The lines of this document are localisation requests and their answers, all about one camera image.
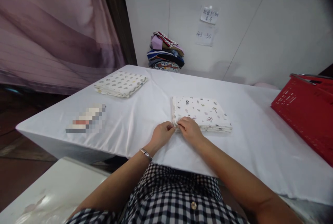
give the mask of table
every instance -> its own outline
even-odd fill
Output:
[[[62,158],[0,213],[0,223],[64,223],[109,175]]]
[[[121,70],[145,75],[148,82],[130,98],[102,95],[90,85],[20,123],[17,130],[57,158],[129,158],[148,143],[157,124],[171,121],[172,96],[212,98],[223,107],[233,131],[204,133],[209,140],[274,192],[333,205],[333,169],[270,108],[278,90],[130,65]],[[106,104],[104,132],[65,133],[79,112],[94,103]],[[153,162],[214,176],[180,133]]]

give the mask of floor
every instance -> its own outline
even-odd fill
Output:
[[[22,136],[15,126],[66,96],[29,94],[32,100],[0,88],[0,212],[48,170],[57,159]],[[93,164],[114,172],[127,159],[115,157]]]

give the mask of white wall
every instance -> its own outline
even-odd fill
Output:
[[[318,74],[333,62],[324,0],[126,0],[138,65],[152,32],[185,50],[184,74],[282,88],[290,73]],[[214,47],[195,45],[201,5],[221,7]]]

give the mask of woman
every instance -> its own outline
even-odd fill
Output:
[[[205,138],[193,119],[183,117],[178,126],[258,223],[301,223],[263,182]],[[158,125],[150,142],[97,187],[67,223],[246,223],[225,204],[215,178],[150,163],[175,129],[170,122]]]

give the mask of wrist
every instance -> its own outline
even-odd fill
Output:
[[[143,149],[145,149],[148,152],[148,154],[151,157],[153,157],[157,153],[157,151],[159,151],[160,148],[154,143],[149,142],[146,146],[143,147]]]

